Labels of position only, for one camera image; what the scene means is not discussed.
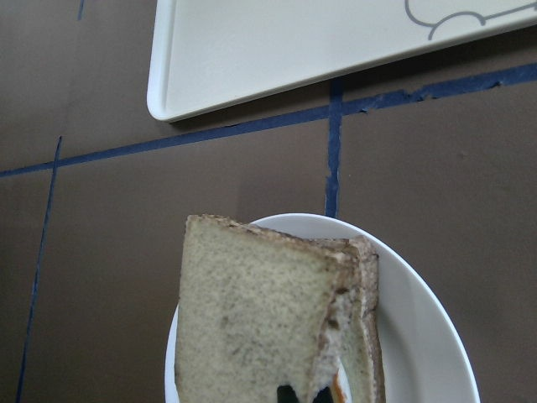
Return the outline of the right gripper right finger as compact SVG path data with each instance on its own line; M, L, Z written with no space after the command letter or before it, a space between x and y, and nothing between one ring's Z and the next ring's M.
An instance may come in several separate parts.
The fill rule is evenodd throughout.
M332 394L331 394L331 388L326 387L322 390L320 390L313 400L313 403L334 403Z

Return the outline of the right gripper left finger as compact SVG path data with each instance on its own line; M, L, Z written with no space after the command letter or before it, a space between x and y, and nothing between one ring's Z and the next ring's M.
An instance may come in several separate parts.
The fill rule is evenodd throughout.
M281 385L277 389L278 403L298 403L295 390L290 385Z

